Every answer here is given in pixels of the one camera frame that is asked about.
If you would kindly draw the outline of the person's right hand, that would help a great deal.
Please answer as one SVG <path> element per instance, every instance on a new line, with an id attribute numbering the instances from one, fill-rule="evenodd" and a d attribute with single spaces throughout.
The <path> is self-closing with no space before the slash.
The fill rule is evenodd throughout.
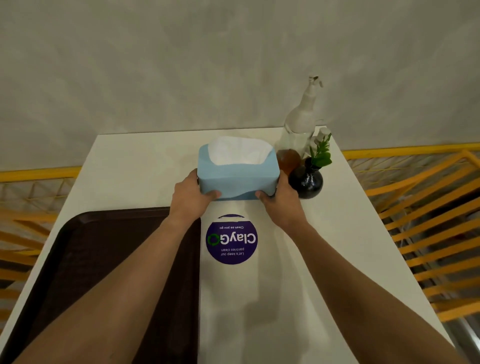
<path id="1" fill-rule="evenodd" d="M 297 232 L 308 225 L 297 191 L 289 184 L 287 175 L 280 171 L 273 204 L 264 204 L 272 222 L 286 234 Z"/>

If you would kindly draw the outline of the person's left hand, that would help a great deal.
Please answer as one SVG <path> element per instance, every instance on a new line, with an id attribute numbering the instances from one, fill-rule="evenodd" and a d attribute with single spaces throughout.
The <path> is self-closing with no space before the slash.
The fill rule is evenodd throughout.
<path id="1" fill-rule="evenodd" d="M 175 184 L 170 205 L 171 219 L 185 225 L 191 225 L 201 218 L 211 202 L 202 199 L 197 179 L 197 169 L 193 169 L 183 181 Z"/>

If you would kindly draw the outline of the blue tissue box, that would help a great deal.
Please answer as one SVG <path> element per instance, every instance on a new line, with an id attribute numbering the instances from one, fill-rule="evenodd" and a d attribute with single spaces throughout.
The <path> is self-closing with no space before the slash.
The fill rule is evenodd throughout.
<path id="1" fill-rule="evenodd" d="M 197 179 L 203 194 L 217 190 L 221 200 L 255 199 L 256 191 L 264 191 L 269 196 L 276 192 L 279 180 L 279 164 L 275 149 L 260 165 L 215 165 L 209 158 L 208 144 L 199 149 Z"/>

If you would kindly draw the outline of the person's right forearm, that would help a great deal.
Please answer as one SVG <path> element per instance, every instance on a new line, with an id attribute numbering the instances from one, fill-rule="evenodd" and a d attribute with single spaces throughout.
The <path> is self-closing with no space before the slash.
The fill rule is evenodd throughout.
<path id="1" fill-rule="evenodd" d="M 275 221 L 297 246 L 359 364 L 468 364 L 437 330 L 338 253 L 306 219 Z"/>

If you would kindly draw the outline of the amber glass jar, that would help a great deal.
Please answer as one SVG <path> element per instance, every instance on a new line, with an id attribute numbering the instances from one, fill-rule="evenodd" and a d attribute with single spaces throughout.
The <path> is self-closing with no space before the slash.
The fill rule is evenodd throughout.
<path id="1" fill-rule="evenodd" d="M 279 169 L 289 176 L 301 165 L 302 158 L 294 149 L 278 150 L 276 153 Z"/>

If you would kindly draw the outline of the round black vase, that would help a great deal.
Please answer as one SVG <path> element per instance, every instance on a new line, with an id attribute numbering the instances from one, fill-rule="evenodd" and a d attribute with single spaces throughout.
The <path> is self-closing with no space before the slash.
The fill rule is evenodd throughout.
<path id="1" fill-rule="evenodd" d="M 322 190 L 324 179 L 320 167 L 312 163 L 312 158 L 304 160 L 304 164 L 295 168 L 288 176 L 289 185 L 297 191 L 300 199 L 316 197 Z"/>

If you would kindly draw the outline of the round purple sticker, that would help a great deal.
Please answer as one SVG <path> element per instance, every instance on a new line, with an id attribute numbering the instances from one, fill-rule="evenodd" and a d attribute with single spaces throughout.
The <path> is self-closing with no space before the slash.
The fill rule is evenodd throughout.
<path id="1" fill-rule="evenodd" d="M 255 253 L 258 241 L 253 222 L 236 214 L 226 214 L 215 219 L 205 235 L 205 245 L 210 256 L 226 265 L 246 262 Z"/>

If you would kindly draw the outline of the white tissue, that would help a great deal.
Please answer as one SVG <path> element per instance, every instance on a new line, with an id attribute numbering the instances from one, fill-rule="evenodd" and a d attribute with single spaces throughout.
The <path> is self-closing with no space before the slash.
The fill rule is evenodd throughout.
<path id="1" fill-rule="evenodd" d="M 273 146 L 261 139 L 221 136 L 207 145 L 214 165 L 260 165 L 273 151 Z"/>

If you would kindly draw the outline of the green plant sprig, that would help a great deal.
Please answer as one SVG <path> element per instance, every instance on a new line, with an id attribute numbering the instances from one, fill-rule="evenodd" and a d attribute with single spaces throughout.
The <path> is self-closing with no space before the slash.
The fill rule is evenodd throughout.
<path id="1" fill-rule="evenodd" d="M 317 169 L 332 164 L 330 153 L 330 139 L 332 133 L 316 135 L 309 144 L 309 155 L 311 165 Z"/>

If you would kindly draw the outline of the clear spray bottle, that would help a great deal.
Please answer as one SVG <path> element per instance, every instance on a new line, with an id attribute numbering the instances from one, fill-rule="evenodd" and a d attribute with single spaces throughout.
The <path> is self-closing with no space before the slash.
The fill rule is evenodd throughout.
<path id="1" fill-rule="evenodd" d="M 300 157 L 303 155 L 315 131 L 314 105 L 317 91 L 322 87 L 323 84 L 318 75 L 309 76 L 302 98 L 299 104 L 287 114 L 280 139 L 275 146 L 279 161 L 286 161 L 292 151 Z"/>

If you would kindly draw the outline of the yellow metal railing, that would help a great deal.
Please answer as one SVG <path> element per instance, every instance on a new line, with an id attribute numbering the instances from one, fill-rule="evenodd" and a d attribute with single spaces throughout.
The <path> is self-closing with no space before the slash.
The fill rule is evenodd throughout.
<path id="1" fill-rule="evenodd" d="M 448 241 L 457 235 L 480 231 L 480 143 L 452 144 L 443 146 L 402 147 L 386 149 L 363 149 L 342 151 L 371 203 L 377 209 L 383 224 L 405 257 L 420 253 L 425 247 Z M 0 185 L 40 181 L 75 180 L 81 167 L 27 169 L 0 172 Z M 406 251 L 406 247 L 427 245 L 418 251 Z M 0 263 L 18 263 L 26 272 L 0 269 L 0 278 L 20 278 L 15 283 L 24 283 L 41 250 L 33 249 L 27 242 L 22 250 L 0 249 Z M 431 303 L 442 322 L 480 311 L 468 310 L 467 301 L 477 299 L 452 299 Z"/>

